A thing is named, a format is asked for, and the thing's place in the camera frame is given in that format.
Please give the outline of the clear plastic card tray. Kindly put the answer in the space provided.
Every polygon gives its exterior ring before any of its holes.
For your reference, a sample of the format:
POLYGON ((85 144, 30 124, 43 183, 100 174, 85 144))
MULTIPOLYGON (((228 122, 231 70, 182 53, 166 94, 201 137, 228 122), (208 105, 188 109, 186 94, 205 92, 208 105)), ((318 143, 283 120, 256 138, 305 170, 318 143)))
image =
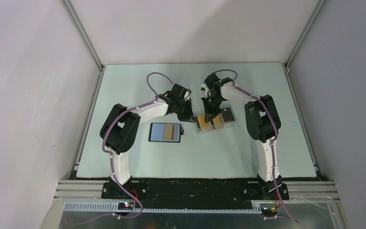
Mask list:
POLYGON ((208 123, 205 122, 204 111, 194 113, 194 120, 196 131, 199 134, 229 128, 234 126, 236 122, 235 114, 231 106, 221 108, 221 113, 208 123))

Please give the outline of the black card holder wallet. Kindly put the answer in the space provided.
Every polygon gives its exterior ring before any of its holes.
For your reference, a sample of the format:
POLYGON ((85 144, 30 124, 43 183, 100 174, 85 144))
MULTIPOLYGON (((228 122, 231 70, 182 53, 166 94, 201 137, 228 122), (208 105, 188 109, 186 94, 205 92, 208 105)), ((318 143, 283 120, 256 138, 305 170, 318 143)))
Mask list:
POLYGON ((178 123, 151 123, 149 142, 179 143, 184 129, 178 123))

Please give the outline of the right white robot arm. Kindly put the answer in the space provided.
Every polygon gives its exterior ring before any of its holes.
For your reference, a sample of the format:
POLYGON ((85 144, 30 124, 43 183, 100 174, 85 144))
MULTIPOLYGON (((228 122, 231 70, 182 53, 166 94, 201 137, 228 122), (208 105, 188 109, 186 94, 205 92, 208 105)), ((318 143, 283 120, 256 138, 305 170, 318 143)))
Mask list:
POLYGON ((237 101, 244 106, 246 129, 250 137, 261 143, 263 151, 258 153, 258 177, 264 183, 258 186, 258 193, 263 199, 271 199, 277 194, 273 183, 280 176, 276 159, 276 140, 281 121, 274 100, 270 95, 256 95, 239 88, 233 79, 220 79, 215 73, 206 77, 202 84, 205 118, 209 123, 221 112, 223 101, 237 101))

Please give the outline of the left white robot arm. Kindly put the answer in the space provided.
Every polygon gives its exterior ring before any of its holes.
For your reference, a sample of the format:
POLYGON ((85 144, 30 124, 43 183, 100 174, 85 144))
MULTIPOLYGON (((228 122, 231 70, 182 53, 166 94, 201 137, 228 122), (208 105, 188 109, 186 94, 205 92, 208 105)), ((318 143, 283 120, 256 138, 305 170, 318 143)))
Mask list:
POLYGON ((157 94, 141 105, 126 107, 116 104, 111 109, 101 130, 102 150, 110 155, 111 179, 116 182, 113 192, 119 198, 127 198, 132 186, 129 169, 129 150, 133 146, 141 124, 169 114, 176 114, 180 122, 194 122, 191 90, 174 84, 171 90, 157 94))

